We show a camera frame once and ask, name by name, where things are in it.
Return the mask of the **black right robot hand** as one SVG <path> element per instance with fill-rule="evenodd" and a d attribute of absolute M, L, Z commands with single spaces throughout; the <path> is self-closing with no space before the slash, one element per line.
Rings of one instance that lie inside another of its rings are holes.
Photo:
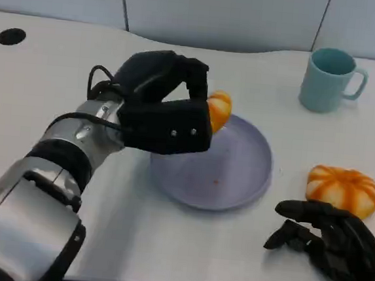
<path fill-rule="evenodd" d="M 275 211 L 287 220 L 265 249 L 306 253 L 333 281 L 375 281 L 375 237 L 357 216 L 320 200 L 284 200 Z"/>

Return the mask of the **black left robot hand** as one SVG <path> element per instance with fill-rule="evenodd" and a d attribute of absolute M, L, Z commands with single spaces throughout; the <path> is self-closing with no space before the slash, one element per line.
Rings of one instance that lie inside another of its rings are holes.
<path fill-rule="evenodd" d="M 181 83 L 191 99 L 207 99 L 208 66 L 196 58 L 187 58 L 171 50 L 134 54 L 113 77 L 125 102 L 161 102 Z"/>

